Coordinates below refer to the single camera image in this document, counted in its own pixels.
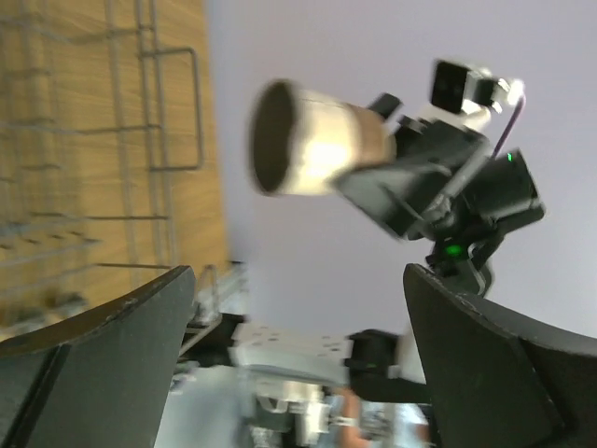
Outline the beige steel-lined tumbler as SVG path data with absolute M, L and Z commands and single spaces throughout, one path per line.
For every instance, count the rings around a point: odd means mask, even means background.
M 368 106 L 343 102 L 275 79 L 258 95 L 251 114 L 249 162 L 265 195 L 327 194 L 346 173 L 396 157 L 385 122 L 401 107 L 383 93 Z

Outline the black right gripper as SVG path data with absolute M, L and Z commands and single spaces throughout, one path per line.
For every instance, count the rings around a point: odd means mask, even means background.
M 497 155 L 483 128 L 493 109 L 429 107 L 404 117 L 393 161 L 340 176 L 336 191 L 395 238 L 431 241 L 510 233 L 545 215 L 518 150 Z

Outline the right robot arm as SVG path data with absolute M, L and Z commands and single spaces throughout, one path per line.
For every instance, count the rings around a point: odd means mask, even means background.
M 429 240 L 426 264 L 451 285 L 480 295 L 493 281 L 490 257 L 511 232 L 540 220 L 545 208 L 525 159 L 482 133 L 487 108 L 402 118 L 390 94 L 367 107 L 276 82 L 252 117 L 251 170 L 267 196 L 336 192 L 390 236 Z M 257 393 L 298 394 L 298 383 L 348 385 L 373 401 L 426 401 L 412 333 L 367 329 L 344 341 L 301 339 L 244 325 L 230 351 L 258 375 Z

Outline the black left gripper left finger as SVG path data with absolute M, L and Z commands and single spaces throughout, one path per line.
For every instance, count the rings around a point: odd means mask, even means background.
M 127 295 L 1 343 L 1 444 L 154 445 L 190 316 L 178 266 Z

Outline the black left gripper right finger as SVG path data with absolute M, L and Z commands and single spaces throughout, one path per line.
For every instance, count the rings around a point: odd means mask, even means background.
M 421 265 L 403 285 L 444 446 L 595 446 L 595 339 L 453 292 Z

